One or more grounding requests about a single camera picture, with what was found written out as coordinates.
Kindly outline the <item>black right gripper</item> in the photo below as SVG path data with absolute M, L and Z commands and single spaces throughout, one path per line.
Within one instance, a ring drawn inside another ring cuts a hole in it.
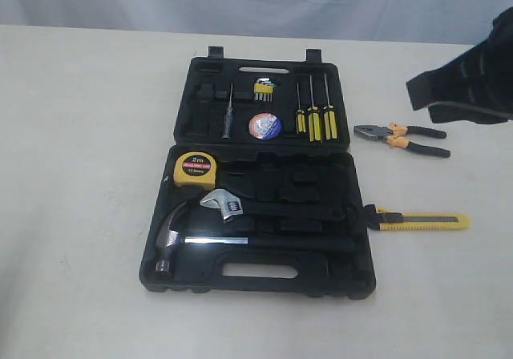
M 487 56 L 494 66 L 512 57 L 512 7 L 492 22 L 487 38 Z M 442 67 L 424 71 L 406 83 L 415 111 L 428 109 L 433 123 L 468 121 L 493 125 L 512 121 L 512 101 L 486 100 L 483 74 L 483 46 L 474 46 Z

